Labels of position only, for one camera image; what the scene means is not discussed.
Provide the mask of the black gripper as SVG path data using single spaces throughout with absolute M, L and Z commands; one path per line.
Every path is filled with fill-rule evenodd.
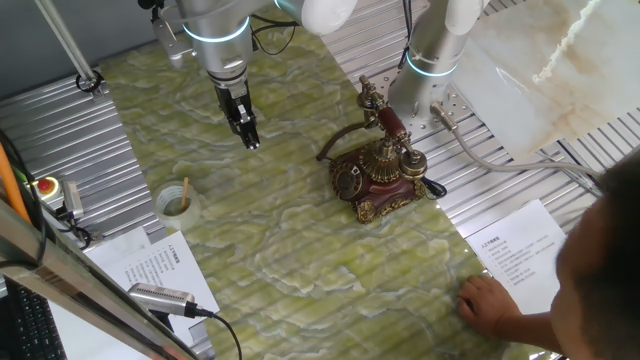
M 260 140 L 248 82 L 242 81 L 230 88 L 215 86 L 215 91 L 219 107 L 224 112 L 232 132 L 241 138 L 247 149 L 256 150 L 260 146 Z

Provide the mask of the person's bare hand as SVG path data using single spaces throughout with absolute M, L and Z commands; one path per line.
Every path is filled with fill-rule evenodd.
M 470 276 L 461 285 L 457 311 L 479 333 L 514 340 L 514 320 L 522 317 L 518 306 L 501 283 L 485 275 Z

